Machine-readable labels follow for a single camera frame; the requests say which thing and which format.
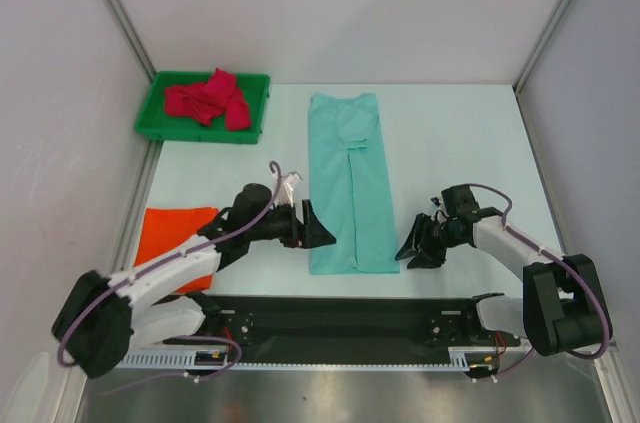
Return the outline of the teal t shirt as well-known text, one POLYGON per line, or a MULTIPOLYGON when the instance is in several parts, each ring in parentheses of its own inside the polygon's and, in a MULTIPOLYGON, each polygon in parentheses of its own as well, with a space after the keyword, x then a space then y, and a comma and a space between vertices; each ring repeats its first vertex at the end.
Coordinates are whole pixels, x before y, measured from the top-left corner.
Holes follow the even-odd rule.
POLYGON ((314 275, 396 274, 397 232, 374 94, 316 94, 308 112, 310 197, 336 242, 311 251, 314 275))

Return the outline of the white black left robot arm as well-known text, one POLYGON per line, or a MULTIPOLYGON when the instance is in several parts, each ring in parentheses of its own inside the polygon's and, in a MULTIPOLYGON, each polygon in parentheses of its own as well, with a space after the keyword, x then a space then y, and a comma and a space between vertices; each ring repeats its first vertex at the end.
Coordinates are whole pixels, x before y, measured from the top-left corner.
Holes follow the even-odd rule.
POLYGON ((247 184, 231 206, 161 255, 108 276, 95 270, 82 274, 51 328, 58 364, 78 366, 87 377, 98 378, 129 351, 149 344, 173 338, 214 340, 221 330, 220 317, 193 297, 174 298, 179 288, 229 267, 254 242, 277 240, 292 249, 336 242, 310 200, 281 203, 278 194, 261 184, 247 184))

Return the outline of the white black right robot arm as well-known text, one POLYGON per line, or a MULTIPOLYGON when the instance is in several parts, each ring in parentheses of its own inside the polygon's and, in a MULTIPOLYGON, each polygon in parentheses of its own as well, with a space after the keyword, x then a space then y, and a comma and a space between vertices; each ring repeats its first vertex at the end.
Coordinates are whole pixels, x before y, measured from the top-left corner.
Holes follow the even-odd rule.
POLYGON ((411 269, 435 269, 448 250, 477 249, 497 260, 522 284, 522 295, 478 297, 461 319, 463 336, 484 344, 497 331, 526 339, 541 356, 567 353, 595 360, 609 348, 613 328, 594 262, 584 254, 549 248, 509 219, 513 208, 483 207, 465 183, 433 198, 433 214, 418 214, 396 260, 411 269))

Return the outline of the orange folded t shirt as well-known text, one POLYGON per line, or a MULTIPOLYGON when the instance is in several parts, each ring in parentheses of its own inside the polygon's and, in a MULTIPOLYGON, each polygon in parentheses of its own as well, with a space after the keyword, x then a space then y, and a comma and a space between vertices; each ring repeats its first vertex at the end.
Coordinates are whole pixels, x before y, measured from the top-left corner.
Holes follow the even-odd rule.
POLYGON ((219 209, 215 207, 147 208, 133 266, 147 263, 179 246, 218 213, 219 209))

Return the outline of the red crumpled t shirt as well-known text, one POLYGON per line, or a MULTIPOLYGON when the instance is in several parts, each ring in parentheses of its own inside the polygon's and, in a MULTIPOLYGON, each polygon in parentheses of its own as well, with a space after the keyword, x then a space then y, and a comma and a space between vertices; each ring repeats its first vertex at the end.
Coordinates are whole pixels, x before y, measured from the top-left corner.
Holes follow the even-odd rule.
POLYGON ((174 85, 164 90, 165 113, 189 118, 202 126, 224 117, 225 127, 235 132, 251 127, 249 105, 237 83, 237 76, 217 69, 206 82, 174 85))

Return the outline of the green plastic tray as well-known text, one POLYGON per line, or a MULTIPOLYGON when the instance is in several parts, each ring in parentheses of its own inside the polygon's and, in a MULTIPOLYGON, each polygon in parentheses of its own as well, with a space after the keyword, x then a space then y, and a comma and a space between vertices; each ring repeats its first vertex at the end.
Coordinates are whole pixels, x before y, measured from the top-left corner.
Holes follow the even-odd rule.
POLYGON ((158 141, 257 143, 261 133, 267 97, 269 96, 270 77, 265 74, 232 73, 237 76, 238 86, 249 105, 252 122, 249 129, 235 132, 228 131, 225 127, 224 117, 215 119, 210 127, 205 127, 189 118, 170 117, 165 113, 164 90, 166 88, 174 85, 206 82, 215 71, 159 72, 138 115, 136 130, 149 139, 158 141))

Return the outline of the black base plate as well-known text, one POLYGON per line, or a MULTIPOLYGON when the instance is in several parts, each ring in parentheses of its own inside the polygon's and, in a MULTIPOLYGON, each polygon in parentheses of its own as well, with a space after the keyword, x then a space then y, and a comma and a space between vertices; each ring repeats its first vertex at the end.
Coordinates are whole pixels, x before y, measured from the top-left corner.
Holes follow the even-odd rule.
POLYGON ((231 336, 247 364, 437 364, 453 347, 520 345, 482 328, 473 298, 190 296, 205 314, 197 335, 231 336))

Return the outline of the right side aluminium rail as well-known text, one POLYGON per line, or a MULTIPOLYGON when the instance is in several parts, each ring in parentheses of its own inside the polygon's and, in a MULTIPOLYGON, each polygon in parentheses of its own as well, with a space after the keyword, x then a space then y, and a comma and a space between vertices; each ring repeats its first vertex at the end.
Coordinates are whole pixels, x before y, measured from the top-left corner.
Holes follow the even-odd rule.
POLYGON ((545 194, 547 204, 549 206, 549 211, 560 247, 567 254, 574 253, 576 247, 571 241, 571 237, 567 232, 567 223, 563 218, 563 215, 561 214, 561 208, 559 205, 560 200, 558 199, 558 195, 556 194, 556 191, 553 187, 554 181, 552 177, 551 166, 545 152, 545 145, 543 144, 542 136, 539 134, 539 131, 536 128, 534 118, 525 103, 524 97, 517 91, 514 91, 514 94, 531 147, 531 151, 535 159, 536 168, 541 180, 541 185, 545 194))

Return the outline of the left side aluminium rail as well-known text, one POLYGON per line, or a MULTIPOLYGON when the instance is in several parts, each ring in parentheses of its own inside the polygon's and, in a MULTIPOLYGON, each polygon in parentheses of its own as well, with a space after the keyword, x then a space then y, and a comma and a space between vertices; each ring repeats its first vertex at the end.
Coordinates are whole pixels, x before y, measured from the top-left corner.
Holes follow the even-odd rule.
POLYGON ((129 265, 161 150, 162 143, 159 141, 151 141, 147 145, 119 234, 113 262, 110 266, 111 271, 120 271, 129 265))

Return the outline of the left vertical aluminium post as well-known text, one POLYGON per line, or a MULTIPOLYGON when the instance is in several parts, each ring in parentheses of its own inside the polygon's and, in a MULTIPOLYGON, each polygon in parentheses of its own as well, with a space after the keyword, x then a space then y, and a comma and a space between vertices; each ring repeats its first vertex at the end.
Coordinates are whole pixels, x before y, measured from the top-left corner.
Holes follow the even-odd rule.
POLYGON ((149 83, 152 83, 156 76, 155 66, 122 0, 103 0, 103 2, 113 17, 116 26, 119 28, 146 79, 149 83))

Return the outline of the vertical aluminium post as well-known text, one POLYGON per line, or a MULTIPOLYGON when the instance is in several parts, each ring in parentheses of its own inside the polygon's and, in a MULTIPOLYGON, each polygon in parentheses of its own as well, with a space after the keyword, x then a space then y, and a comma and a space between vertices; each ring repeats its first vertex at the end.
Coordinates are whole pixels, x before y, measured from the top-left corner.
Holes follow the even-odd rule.
POLYGON ((149 83, 152 83, 156 76, 155 66, 122 0, 103 0, 103 2, 113 17, 116 26, 119 28, 146 79, 149 83))
POLYGON ((514 94, 519 97, 523 92, 527 82, 534 73, 536 67, 541 62, 549 45, 556 33, 561 28, 564 20, 568 16, 569 10, 575 0, 558 0, 546 20, 539 37, 536 39, 529 55, 527 56, 514 84, 512 85, 514 94))

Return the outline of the right vertical aluminium post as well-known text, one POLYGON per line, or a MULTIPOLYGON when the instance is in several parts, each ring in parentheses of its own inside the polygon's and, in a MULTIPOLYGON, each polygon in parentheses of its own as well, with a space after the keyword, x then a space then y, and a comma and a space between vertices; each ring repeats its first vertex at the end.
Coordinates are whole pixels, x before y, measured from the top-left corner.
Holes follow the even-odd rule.
POLYGON ((514 94, 519 97, 523 92, 527 82, 534 73, 536 67, 541 62, 549 45, 556 33, 561 28, 564 20, 568 16, 569 10, 575 0, 558 0, 546 20, 539 37, 536 39, 529 55, 527 56, 514 84, 512 85, 514 94))

